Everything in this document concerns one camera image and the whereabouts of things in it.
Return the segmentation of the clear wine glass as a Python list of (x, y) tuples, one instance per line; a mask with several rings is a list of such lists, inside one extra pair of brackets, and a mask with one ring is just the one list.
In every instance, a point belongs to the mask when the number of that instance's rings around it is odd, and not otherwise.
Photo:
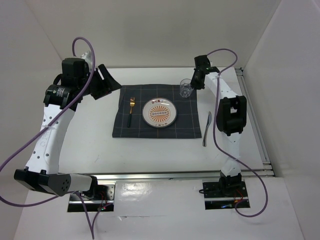
[(191, 86), (191, 81), (189, 78), (180, 81), (179, 94), (182, 98), (188, 98), (192, 94), (194, 88)]

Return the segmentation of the gold fork green handle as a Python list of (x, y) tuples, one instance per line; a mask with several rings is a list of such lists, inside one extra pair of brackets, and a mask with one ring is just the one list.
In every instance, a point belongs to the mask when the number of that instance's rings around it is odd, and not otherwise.
[(135, 97), (131, 97), (130, 98), (130, 102), (129, 102), (130, 111), (129, 111), (129, 115), (128, 115), (128, 118), (127, 118), (127, 125), (126, 125), (128, 128), (131, 126), (133, 108), (134, 108), (135, 104), (136, 104)]

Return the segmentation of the dark checked cloth placemat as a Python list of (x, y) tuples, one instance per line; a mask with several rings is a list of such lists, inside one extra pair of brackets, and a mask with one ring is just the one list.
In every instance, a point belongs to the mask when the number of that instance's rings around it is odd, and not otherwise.
[[(135, 97), (130, 127), (127, 127), (130, 112), (130, 98)], [(154, 98), (165, 98), (177, 108), (177, 118), (173, 124), (164, 128), (151, 127), (142, 117), (142, 108)], [(112, 137), (142, 139), (199, 139), (202, 137), (197, 92), (190, 97), (180, 96), (180, 86), (170, 84), (123, 85), (120, 89), (118, 111), (115, 116)]]

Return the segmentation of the silver table knife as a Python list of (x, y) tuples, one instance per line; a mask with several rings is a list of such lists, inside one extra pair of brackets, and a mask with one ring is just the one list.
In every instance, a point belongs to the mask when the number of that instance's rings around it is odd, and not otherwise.
[(202, 146), (203, 147), (207, 146), (207, 135), (208, 135), (209, 127), (212, 123), (212, 120), (213, 120), (212, 113), (209, 111), (208, 116), (207, 116), (207, 122), (206, 122), (205, 129), (204, 129), (203, 139), (202, 139)]

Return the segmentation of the white orange patterned plate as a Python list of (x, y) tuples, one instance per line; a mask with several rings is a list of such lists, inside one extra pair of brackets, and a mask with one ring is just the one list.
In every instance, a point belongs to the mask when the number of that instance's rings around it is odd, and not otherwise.
[(147, 101), (141, 114), (147, 125), (154, 128), (166, 128), (176, 121), (178, 110), (169, 99), (158, 97)]

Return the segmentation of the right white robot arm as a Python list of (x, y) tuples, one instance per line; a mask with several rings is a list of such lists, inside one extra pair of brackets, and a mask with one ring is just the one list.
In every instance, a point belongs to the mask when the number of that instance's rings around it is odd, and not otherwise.
[(247, 124), (247, 99), (228, 86), (206, 55), (196, 56), (194, 62), (191, 86), (196, 90), (208, 87), (218, 97), (213, 129), (219, 131), (222, 150), (227, 156), (220, 170), (218, 190), (223, 196), (230, 196), (242, 183), (241, 168), (236, 159), (240, 157), (240, 138)]

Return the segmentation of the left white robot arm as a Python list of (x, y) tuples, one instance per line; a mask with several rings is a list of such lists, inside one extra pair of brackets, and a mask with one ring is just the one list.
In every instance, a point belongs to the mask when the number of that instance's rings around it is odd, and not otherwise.
[(65, 58), (62, 73), (45, 91), (44, 114), (41, 129), (45, 132), (37, 139), (33, 153), (24, 169), (17, 169), (14, 179), (27, 189), (56, 195), (81, 192), (88, 200), (99, 193), (95, 176), (80, 173), (60, 173), (59, 162), (68, 126), (83, 97), (76, 98), (90, 71), (93, 76), (82, 96), (90, 95), (98, 100), (121, 88), (105, 65), (93, 67), (93, 56), (87, 51), (81, 57)]

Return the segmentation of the aluminium frame rail right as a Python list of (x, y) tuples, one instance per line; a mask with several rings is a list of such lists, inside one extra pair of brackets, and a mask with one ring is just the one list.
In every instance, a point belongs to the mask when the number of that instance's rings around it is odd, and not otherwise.
[(247, 99), (248, 117), (249, 117), (250, 125), (253, 131), (253, 135), (257, 144), (257, 148), (260, 154), (261, 162), (263, 165), (263, 171), (272, 172), (272, 174), (274, 175), (272, 163), (270, 162), (266, 145), (262, 137), (262, 132), (260, 130), (259, 123), (258, 123), (256, 114), (252, 105), (252, 101), (248, 92), (248, 88), (245, 83), (244, 70), (242, 68), (235, 68), (234, 70), (235, 70), (235, 74), (236, 74), (241, 92)]

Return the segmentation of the aluminium frame rail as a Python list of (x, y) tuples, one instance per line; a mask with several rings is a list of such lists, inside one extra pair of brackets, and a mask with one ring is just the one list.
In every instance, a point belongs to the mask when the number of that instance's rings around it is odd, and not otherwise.
[(158, 181), (218, 179), (219, 171), (151, 172), (151, 173), (91, 173), (99, 181)]
[(257, 148), (260, 154), (261, 162), (263, 165), (263, 171), (272, 172), (272, 174), (274, 175), (272, 163), (270, 162), (266, 145), (262, 137), (262, 132), (260, 130), (259, 123), (258, 123), (256, 114), (252, 105), (252, 101), (248, 92), (248, 88), (245, 83), (244, 70), (242, 68), (235, 68), (234, 70), (235, 70), (235, 74), (236, 74), (241, 92), (247, 99), (248, 117), (249, 117), (250, 125), (253, 131), (253, 135), (257, 144)]

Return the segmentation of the aluminium frame rail front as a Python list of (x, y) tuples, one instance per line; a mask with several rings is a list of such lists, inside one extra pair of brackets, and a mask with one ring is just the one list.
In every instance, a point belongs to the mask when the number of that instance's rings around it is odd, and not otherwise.
[(151, 173), (91, 173), (99, 181), (158, 181), (218, 179), (219, 171), (151, 172)]

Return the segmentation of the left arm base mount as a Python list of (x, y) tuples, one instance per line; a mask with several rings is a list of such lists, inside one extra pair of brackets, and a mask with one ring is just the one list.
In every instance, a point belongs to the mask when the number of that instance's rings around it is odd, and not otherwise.
[[(105, 184), (99, 184), (93, 195), (87, 196), (84, 193), (81, 193), (80, 196), (82, 197), (85, 207), (89, 213), (96, 213), (98, 211), (113, 212), (115, 190), (116, 184), (114, 182), (107, 182)], [(69, 196), (67, 212), (85, 212), (80, 198), (74, 193)]]

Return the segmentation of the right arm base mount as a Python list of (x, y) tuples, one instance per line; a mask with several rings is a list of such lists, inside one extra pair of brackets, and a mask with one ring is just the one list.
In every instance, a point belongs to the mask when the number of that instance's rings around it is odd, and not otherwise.
[(204, 197), (206, 210), (250, 208), (247, 186), (244, 181), (238, 186), (223, 188), (219, 182), (203, 182), (198, 191)]

